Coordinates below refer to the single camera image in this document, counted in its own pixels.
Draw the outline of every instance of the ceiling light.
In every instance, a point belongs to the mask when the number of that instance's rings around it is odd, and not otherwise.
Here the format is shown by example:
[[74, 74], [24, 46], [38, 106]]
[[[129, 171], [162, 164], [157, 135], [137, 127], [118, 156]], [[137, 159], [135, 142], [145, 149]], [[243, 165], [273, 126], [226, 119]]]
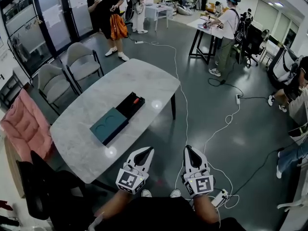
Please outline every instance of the ceiling light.
[[278, 7], [283, 7], [283, 5], [282, 5], [281, 3], [279, 3], [279, 2], [276, 2], [275, 4], [276, 4], [276, 6], [278, 6]]

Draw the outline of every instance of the pink jacket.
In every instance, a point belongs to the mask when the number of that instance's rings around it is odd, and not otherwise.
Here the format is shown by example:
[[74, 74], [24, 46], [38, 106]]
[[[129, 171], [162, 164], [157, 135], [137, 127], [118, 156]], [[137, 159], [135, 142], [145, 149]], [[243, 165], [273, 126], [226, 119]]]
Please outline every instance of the pink jacket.
[[24, 89], [0, 124], [23, 161], [32, 162], [31, 150], [44, 160], [48, 159], [53, 147], [50, 125]]

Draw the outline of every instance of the shoe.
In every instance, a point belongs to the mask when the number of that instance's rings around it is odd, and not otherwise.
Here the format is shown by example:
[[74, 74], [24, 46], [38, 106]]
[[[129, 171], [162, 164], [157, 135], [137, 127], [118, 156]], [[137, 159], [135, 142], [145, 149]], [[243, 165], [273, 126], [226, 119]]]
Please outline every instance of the shoe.
[[144, 189], [141, 192], [141, 197], [152, 198], [152, 194], [149, 190]]
[[287, 112], [287, 109], [283, 105], [279, 105], [279, 109], [282, 110], [284, 113]]
[[217, 77], [221, 76], [221, 73], [217, 70], [217, 68], [209, 69], [210, 74], [215, 75]]
[[179, 189], [173, 190], [170, 194], [170, 198], [179, 198], [181, 197], [181, 191]]
[[269, 99], [268, 99], [268, 103], [269, 103], [269, 106], [270, 106], [270, 107], [273, 106], [274, 101], [275, 101], [274, 96], [270, 95], [270, 96], [269, 96]]
[[276, 176], [277, 176], [278, 179], [281, 179], [281, 176], [282, 176], [282, 172], [279, 171], [278, 165], [277, 165], [277, 173], [276, 173]]
[[111, 48], [106, 54], [105, 56], [110, 56], [112, 55], [113, 53], [117, 52], [117, 48], [116, 47], [113, 47]]
[[121, 58], [124, 62], [129, 61], [129, 58], [128, 58], [123, 52], [119, 52], [118, 56], [119, 56], [119, 58]]
[[138, 34], [145, 34], [145, 33], [148, 33], [148, 31], [147, 30], [142, 30], [142, 31], [138, 31]]

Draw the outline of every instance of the gray chair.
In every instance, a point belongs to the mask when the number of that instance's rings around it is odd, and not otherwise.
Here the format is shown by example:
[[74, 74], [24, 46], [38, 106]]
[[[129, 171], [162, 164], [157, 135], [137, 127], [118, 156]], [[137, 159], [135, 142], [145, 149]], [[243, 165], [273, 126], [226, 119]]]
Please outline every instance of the gray chair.
[[[71, 67], [72, 64], [84, 56], [93, 55], [94, 61], [90, 60], [86, 63], [77, 67]], [[86, 77], [97, 73], [100, 77], [99, 70], [101, 69], [102, 75], [104, 76], [104, 72], [100, 61], [98, 59], [97, 53], [95, 50], [90, 50], [82, 43], [74, 43], [72, 44], [67, 50], [67, 64], [66, 64], [67, 71], [70, 73], [72, 79], [82, 92], [81, 86], [79, 85], [78, 81], [85, 79]]]
[[57, 101], [70, 87], [77, 95], [78, 92], [70, 82], [64, 70], [51, 64], [43, 65], [38, 72], [38, 90], [50, 107], [58, 114], [59, 112], [53, 107]]

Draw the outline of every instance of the orange bag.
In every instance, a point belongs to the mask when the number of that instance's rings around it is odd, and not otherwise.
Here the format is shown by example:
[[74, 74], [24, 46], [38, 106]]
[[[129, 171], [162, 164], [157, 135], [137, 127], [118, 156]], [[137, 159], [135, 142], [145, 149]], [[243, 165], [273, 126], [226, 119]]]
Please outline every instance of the orange bag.
[[111, 40], [128, 38], [128, 30], [124, 20], [118, 14], [112, 14], [110, 17], [111, 24]]

